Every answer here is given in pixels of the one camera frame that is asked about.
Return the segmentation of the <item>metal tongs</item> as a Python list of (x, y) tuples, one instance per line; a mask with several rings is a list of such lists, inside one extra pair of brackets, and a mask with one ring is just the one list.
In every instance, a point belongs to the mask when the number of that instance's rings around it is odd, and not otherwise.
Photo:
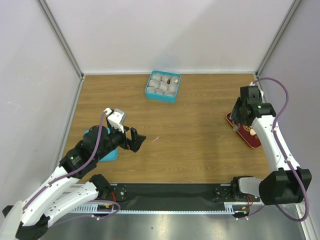
[(240, 128), (240, 123), (241, 123), (241, 115), (239, 114), (239, 111), (234, 108), (231, 112), (229, 119), (232, 122), (233, 131), (237, 132)]

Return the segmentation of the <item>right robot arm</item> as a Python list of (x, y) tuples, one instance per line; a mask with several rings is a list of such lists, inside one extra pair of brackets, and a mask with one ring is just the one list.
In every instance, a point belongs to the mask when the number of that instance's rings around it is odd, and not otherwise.
[(262, 102), (262, 94), (257, 86), (240, 88), (240, 96), (230, 119), (235, 124), (253, 128), (270, 171), (265, 179), (238, 177), (237, 184), (230, 188), (231, 197), (242, 201), (250, 194), (260, 198), (267, 206), (301, 203), (304, 200), (303, 192), (312, 180), (311, 172), (302, 169), (293, 157), (280, 131), (273, 106)]

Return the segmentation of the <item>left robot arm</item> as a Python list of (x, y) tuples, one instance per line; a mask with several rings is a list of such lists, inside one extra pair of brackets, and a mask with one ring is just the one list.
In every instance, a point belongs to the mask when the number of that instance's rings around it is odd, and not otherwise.
[(18, 205), (8, 205), (0, 229), (2, 240), (38, 240), (61, 217), (91, 201), (106, 201), (115, 206), (116, 196), (107, 179), (93, 175), (82, 187), (62, 196), (62, 193), (96, 168), (97, 163), (118, 147), (137, 152), (146, 140), (133, 127), (125, 132), (112, 127), (95, 125), (87, 130), (83, 139), (60, 160), (51, 176), (29, 198)]

